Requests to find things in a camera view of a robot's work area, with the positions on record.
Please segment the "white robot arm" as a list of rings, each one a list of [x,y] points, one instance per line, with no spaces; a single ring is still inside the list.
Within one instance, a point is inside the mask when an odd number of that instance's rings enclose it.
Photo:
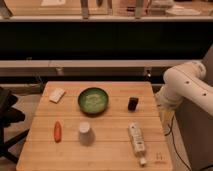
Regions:
[[[213,86],[203,81],[206,68],[200,61],[189,61],[167,69],[164,84],[155,94],[157,104],[176,109],[184,98],[213,116]]]

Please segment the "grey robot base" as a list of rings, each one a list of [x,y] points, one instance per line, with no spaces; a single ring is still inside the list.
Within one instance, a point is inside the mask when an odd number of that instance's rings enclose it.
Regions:
[[[184,100],[175,112],[192,171],[213,171],[213,44],[202,59],[206,68],[204,83],[209,90],[188,86]]]

